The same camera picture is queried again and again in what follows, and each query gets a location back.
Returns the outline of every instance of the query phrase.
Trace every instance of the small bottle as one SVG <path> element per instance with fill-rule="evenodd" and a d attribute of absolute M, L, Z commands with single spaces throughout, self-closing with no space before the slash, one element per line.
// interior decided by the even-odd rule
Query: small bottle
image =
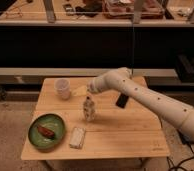
<path fill-rule="evenodd" d="M 86 121 L 91 122 L 95 119 L 95 103 L 91 100 L 89 96 L 83 103 L 83 112 Z"/>

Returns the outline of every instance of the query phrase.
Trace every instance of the wooden table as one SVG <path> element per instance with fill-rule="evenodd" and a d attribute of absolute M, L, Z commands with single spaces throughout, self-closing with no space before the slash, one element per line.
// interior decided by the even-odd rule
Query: wooden table
<path fill-rule="evenodd" d="M 91 78 L 67 78 L 71 90 L 79 90 Z M 146 86 L 143 77 L 133 78 Z M 115 106 L 119 92 L 107 92 L 92 95 L 96 104 L 96 119 L 86 122 L 82 103 L 86 95 L 72 96 L 68 101 L 61 100 L 55 92 L 55 78 L 45 79 L 40 92 L 33 119 L 45 113 L 60 115 L 66 124 L 66 135 L 57 148 L 49 153 L 36 150 L 25 141 L 22 160 L 57 160 L 57 159 L 108 159 L 164 157 L 169 155 L 161 124 L 158 117 L 133 99 L 126 107 Z M 69 147 L 73 127 L 86 129 L 83 148 Z"/>

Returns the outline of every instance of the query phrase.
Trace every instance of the cable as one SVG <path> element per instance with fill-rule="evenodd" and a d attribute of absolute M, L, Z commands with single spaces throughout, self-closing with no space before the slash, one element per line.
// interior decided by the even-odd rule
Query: cable
<path fill-rule="evenodd" d="M 187 161 L 192 160 L 192 159 L 194 159 L 194 155 L 193 155 L 192 157 L 189 157 L 189 158 L 187 158 L 187 159 L 184 159 L 184 160 L 180 161 L 177 165 L 174 165 L 173 161 L 172 161 L 169 157 L 167 157 L 167 162 L 168 162 L 168 166 L 169 166 L 168 171 L 178 171 L 178 169 L 181 169 L 181 170 L 183 170 L 183 171 L 188 171 L 187 169 L 185 169 L 185 168 L 182 167 L 181 165 L 182 165 L 183 163 L 187 162 Z"/>

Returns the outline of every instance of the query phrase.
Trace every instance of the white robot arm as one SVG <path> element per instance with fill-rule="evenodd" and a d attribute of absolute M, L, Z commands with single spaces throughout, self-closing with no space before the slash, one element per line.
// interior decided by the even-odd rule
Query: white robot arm
<path fill-rule="evenodd" d="M 130 70 L 119 68 L 95 77 L 88 91 L 117 90 L 141 103 L 194 140 L 194 107 L 143 87 L 130 79 Z"/>

